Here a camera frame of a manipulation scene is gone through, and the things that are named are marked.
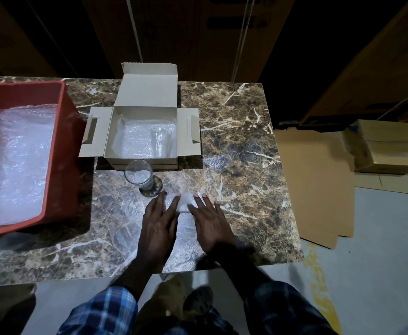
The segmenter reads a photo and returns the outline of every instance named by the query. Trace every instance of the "white cardboard box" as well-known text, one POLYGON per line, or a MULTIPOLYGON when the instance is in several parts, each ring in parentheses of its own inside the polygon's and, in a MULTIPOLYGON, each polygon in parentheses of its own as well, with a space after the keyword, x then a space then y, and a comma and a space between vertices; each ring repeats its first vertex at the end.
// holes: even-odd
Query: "white cardboard box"
POLYGON ((171 63, 122 63, 123 79, 113 107, 91 107, 80 157, 103 156, 117 170, 133 161, 121 158, 111 146, 119 115, 127 120, 174 120, 177 155, 148 158, 153 169, 177 169, 178 156, 201 155, 198 108, 177 108, 178 70, 171 63))

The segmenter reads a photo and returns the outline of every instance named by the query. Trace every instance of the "plaid shirt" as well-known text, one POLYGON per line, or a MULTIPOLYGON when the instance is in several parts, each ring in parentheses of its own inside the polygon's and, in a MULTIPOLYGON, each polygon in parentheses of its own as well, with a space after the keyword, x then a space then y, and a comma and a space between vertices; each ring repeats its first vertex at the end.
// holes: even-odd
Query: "plaid shirt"
MULTIPOLYGON (((324 316, 294 287, 272 281, 257 287, 244 303, 251 334, 336 334, 324 316)), ((126 335, 137 316, 137 302, 123 287, 109 287, 75 307, 57 335, 126 335)), ((193 321, 177 321, 165 335, 237 334, 211 308, 193 321)))

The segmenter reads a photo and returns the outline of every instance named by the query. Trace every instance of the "clear glass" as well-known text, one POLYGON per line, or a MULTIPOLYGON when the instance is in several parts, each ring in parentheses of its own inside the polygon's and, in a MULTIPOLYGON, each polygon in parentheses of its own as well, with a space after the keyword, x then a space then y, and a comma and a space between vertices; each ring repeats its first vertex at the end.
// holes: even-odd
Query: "clear glass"
POLYGON ((151 146, 154 158, 170 157, 172 132, 165 128, 151 129, 151 146))
POLYGON ((142 190, 149 190, 154 185, 153 169, 145 160, 134 160, 125 169, 125 179, 142 190))

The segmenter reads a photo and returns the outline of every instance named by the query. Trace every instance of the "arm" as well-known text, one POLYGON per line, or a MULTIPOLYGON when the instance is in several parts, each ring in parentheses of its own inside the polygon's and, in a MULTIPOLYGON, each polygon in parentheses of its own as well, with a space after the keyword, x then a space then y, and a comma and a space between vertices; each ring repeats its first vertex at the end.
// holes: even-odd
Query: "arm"
POLYGON ((236 248, 218 202, 205 205, 195 195, 198 208, 188 208, 195 218, 196 234, 203 251, 226 271, 244 301, 251 334, 336 334, 324 316, 294 287, 272 281, 236 248))
POLYGON ((137 256, 110 287, 75 307, 57 335, 127 334, 137 315, 137 301, 151 275, 162 270, 176 239, 180 196, 165 210, 163 191, 145 209, 137 256))

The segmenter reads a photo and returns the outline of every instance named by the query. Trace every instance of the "yellow floor marking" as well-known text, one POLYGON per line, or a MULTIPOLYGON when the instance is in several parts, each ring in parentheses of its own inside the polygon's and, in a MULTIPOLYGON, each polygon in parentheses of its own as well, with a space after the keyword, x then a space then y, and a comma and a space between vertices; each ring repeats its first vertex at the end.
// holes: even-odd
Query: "yellow floor marking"
POLYGON ((323 269, 317 259, 316 245, 309 243, 308 248, 309 252, 308 254, 305 254, 303 265, 309 272, 312 279, 312 282, 309 283, 311 295, 313 296, 314 302, 316 303, 319 311, 325 316, 328 322, 330 322, 330 325, 334 331, 341 335, 341 324, 339 323, 335 306, 330 300, 323 269))

